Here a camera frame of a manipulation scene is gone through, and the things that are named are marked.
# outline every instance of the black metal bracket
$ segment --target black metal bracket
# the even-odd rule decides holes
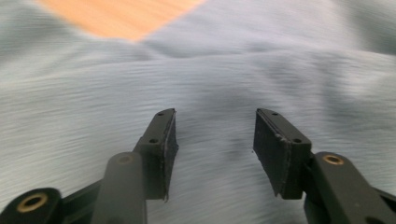
[[[254,150],[275,194],[301,199],[310,224],[396,223],[396,198],[371,187],[350,160],[311,152],[311,142],[279,113],[258,109]]]
[[[108,161],[105,177],[65,198],[33,189],[14,199],[0,224],[144,224],[147,199],[167,199],[177,154],[176,111],[157,113],[133,152]]]

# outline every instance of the orange wooden surface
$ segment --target orange wooden surface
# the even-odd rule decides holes
[[[203,0],[37,0],[95,35],[140,40]]]

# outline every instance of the gray fabric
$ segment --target gray fabric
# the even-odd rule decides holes
[[[212,0],[131,43],[1,1],[0,208],[29,189],[68,195],[100,178],[169,107],[180,151],[170,200],[148,202],[149,223],[306,223],[303,202],[274,197],[252,153],[257,107],[396,194],[395,8]]]

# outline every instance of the wrinkled fabric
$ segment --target wrinkled fabric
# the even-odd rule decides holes
[[[180,148],[148,223],[306,223],[303,200],[276,198],[252,151],[258,107],[396,194],[395,12],[385,0],[208,0],[132,43],[0,1],[0,208],[101,178],[166,108]]]

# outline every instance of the orange surface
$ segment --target orange surface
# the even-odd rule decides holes
[[[104,37],[140,40],[203,0],[38,0],[76,26]]]

